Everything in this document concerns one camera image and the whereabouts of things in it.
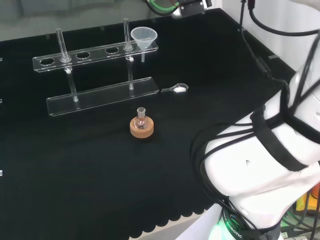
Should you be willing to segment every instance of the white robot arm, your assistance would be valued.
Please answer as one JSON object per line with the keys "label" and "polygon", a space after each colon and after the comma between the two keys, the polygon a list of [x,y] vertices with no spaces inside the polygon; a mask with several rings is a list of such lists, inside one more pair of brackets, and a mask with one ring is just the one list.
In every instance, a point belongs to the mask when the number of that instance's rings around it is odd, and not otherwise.
{"label": "white robot arm", "polygon": [[[320,0],[292,1],[320,11]],[[315,44],[316,51],[305,83],[301,85],[302,95],[307,92],[310,94],[300,103],[294,116],[320,134],[320,87],[310,90],[312,86],[319,84],[320,80],[320,68],[317,67],[320,66],[320,46],[317,45],[318,43]],[[299,92],[299,83],[304,74],[303,66],[290,82],[288,107],[294,105],[296,93]],[[258,230],[276,229],[288,208],[320,182],[320,139],[314,142],[286,122],[271,129],[272,134],[263,131],[263,120],[259,118],[263,116],[268,120],[279,115],[281,94],[278,92],[265,103],[263,112],[255,111],[237,122],[239,125],[253,123],[254,133],[212,140],[205,150],[207,156],[204,168],[207,182],[210,182],[218,193],[229,196],[233,209],[249,220],[252,229],[254,227]],[[230,126],[220,135],[252,128],[239,125]],[[219,149],[220,146],[249,134],[252,136]],[[281,146],[274,147],[277,141]],[[223,217],[226,228],[231,233],[227,236],[227,240],[244,239],[245,236],[235,231],[228,223],[230,215],[228,221],[226,216]]]}

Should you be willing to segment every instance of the white wall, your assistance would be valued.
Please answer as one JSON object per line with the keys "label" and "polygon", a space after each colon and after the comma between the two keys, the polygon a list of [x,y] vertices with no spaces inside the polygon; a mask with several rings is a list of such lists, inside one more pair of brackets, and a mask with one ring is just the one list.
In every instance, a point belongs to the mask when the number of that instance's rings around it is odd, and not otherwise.
{"label": "white wall", "polygon": [[52,34],[56,32],[56,28],[70,31],[122,23],[124,18],[136,21],[156,16],[149,12],[146,4],[141,0],[116,1],[111,6],[85,7],[83,10],[65,14],[45,12],[39,15],[19,17],[15,20],[0,20],[0,42]]}
{"label": "white wall", "polygon": [[[222,9],[239,22],[241,0],[222,0]],[[320,29],[320,12],[289,0],[256,0],[253,11],[260,22],[280,31],[304,32]],[[255,25],[247,6],[244,15],[244,27],[291,68],[298,70],[304,64],[315,36],[278,36]]]}
{"label": "white wall", "polygon": [[212,6],[209,9],[222,9],[223,0],[211,0]]}

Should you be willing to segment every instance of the green cable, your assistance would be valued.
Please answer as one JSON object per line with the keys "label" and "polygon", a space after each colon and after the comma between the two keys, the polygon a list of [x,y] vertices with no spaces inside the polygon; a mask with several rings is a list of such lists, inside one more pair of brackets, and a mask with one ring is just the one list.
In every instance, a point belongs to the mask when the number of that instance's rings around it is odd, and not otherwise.
{"label": "green cable", "polygon": [[176,9],[178,6],[179,6],[179,3],[177,2],[174,6],[172,7],[162,7],[162,6],[159,6],[158,4],[155,3],[155,0],[149,0],[149,2],[155,6],[157,9],[161,10],[161,11],[164,11],[164,12],[170,12],[174,9]]}

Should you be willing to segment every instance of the rack hole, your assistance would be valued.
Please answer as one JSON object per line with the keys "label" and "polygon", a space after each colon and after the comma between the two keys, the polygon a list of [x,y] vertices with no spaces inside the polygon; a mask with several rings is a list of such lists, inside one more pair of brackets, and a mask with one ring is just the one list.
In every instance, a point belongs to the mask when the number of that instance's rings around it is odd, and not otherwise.
{"label": "rack hole", "polygon": [[45,58],[40,61],[40,64],[43,66],[48,66],[48,65],[53,64],[54,62],[55,62],[55,60],[53,58]]}
{"label": "rack hole", "polygon": [[107,48],[105,50],[106,53],[108,54],[116,54],[117,52],[119,52],[119,48],[117,47],[110,47],[110,48]]}
{"label": "rack hole", "polygon": [[87,52],[87,51],[80,52],[80,53],[78,53],[78,54],[76,55],[76,57],[77,57],[78,59],[86,59],[86,58],[88,58],[89,56],[90,56],[90,53]]}

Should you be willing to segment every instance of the yellow object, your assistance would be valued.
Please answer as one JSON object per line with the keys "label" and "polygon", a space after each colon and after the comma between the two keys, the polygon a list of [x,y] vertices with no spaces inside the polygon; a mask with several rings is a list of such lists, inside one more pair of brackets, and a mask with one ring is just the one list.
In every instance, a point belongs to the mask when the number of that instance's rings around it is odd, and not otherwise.
{"label": "yellow object", "polygon": [[[297,211],[303,211],[306,206],[306,200],[307,200],[307,194],[305,193],[299,199],[296,201],[296,210]],[[309,197],[309,204],[308,204],[308,210],[317,210],[317,199],[314,198],[311,194]]]}

